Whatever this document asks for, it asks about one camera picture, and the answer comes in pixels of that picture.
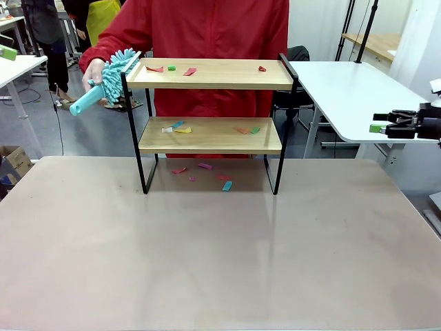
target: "cardboard box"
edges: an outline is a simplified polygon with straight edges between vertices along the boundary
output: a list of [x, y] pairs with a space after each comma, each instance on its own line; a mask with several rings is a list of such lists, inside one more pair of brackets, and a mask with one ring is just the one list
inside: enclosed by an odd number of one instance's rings
[[22, 147], [0, 146], [0, 154], [2, 156], [0, 181], [4, 184], [15, 185], [32, 168], [29, 156]]

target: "person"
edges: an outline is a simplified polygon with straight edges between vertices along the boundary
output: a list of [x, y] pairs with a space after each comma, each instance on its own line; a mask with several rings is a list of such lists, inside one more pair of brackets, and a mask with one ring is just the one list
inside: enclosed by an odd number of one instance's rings
[[65, 11], [75, 20], [76, 33], [82, 40], [89, 36], [95, 46], [98, 36], [121, 10], [119, 0], [62, 0]]
[[[105, 61], [133, 48], [155, 57], [277, 59], [287, 52], [289, 0], [127, 0], [80, 59], [83, 85], [102, 82]], [[155, 90], [160, 117], [268, 117], [272, 92]]]
[[49, 90], [65, 105], [75, 102], [68, 95], [69, 72], [63, 31], [54, 0], [23, 0], [35, 39], [48, 57]]

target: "yellow paper scrap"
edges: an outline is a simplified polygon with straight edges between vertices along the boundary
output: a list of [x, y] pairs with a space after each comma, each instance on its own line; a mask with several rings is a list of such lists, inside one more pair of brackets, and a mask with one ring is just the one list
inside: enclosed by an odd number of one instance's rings
[[192, 133], [192, 129], [191, 128], [186, 128], [186, 129], [182, 129], [182, 130], [175, 130], [175, 132], [179, 132], [179, 133]]

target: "floor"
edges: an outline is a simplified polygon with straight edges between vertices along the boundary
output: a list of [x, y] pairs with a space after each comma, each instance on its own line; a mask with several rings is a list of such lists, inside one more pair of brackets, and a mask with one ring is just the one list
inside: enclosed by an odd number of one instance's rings
[[[83, 94], [81, 85], [81, 71], [78, 66], [70, 68], [70, 95], [80, 97]], [[18, 91], [27, 88], [24, 79], [15, 81]], [[48, 81], [45, 77], [34, 77], [29, 85], [30, 89], [37, 91], [41, 98], [38, 101], [24, 105], [25, 111], [30, 116], [34, 130], [39, 138], [40, 144], [46, 155], [61, 155], [61, 140], [57, 123], [57, 116], [52, 107], [52, 100], [48, 92]], [[30, 89], [20, 93], [22, 103], [32, 101], [38, 94]], [[6, 88], [0, 90], [0, 95], [7, 94]], [[134, 91], [135, 99], [145, 103], [143, 90]], [[146, 106], [141, 106], [134, 111], [136, 131], [141, 135], [148, 115]], [[106, 110], [101, 106], [93, 106], [80, 116], [73, 117], [68, 111], [59, 111], [61, 123], [61, 134], [65, 155], [88, 155], [88, 156], [112, 156], [128, 157], [134, 156], [129, 123], [127, 114], [113, 110]], [[300, 118], [304, 123], [312, 120], [312, 113], [303, 110]], [[276, 115], [276, 127], [283, 132], [285, 113], [279, 112]], [[319, 132], [318, 141], [335, 141], [335, 134]], [[296, 124], [291, 131], [289, 146], [287, 149], [288, 158], [302, 158], [305, 151], [307, 131]], [[0, 145], [23, 146], [31, 159], [35, 158], [27, 136], [21, 126], [20, 120], [13, 106], [6, 106], [0, 101]], [[336, 158], [354, 158], [356, 150], [337, 149]], [[316, 144], [312, 154], [313, 158], [334, 158], [334, 149], [322, 150], [320, 144]]]

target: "top shelf board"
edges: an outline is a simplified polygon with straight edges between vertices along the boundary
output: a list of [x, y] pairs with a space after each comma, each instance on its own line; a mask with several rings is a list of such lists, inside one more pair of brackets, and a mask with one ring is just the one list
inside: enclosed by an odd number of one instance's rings
[[[164, 67], [164, 72], [147, 71]], [[176, 71], [168, 71], [176, 66]], [[259, 66], [267, 71], [261, 72]], [[192, 76], [183, 76], [196, 68]], [[233, 59], [142, 58], [127, 76], [129, 88], [282, 90], [290, 91], [293, 79], [281, 61]]]

